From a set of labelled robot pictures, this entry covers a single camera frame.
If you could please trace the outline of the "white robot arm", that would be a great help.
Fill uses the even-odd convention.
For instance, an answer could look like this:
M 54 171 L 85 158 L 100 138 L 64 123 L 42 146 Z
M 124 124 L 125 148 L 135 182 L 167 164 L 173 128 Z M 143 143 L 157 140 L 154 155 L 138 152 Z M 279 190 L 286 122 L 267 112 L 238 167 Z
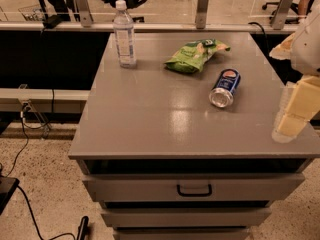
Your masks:
M 320 111 L 320 7 L 316 6 L 269 56 L 289 59 L 291 67 L 302 74 L 296 83 L 285 85 L 274 121 L 272 138 L 279 143 L 288 143 Z

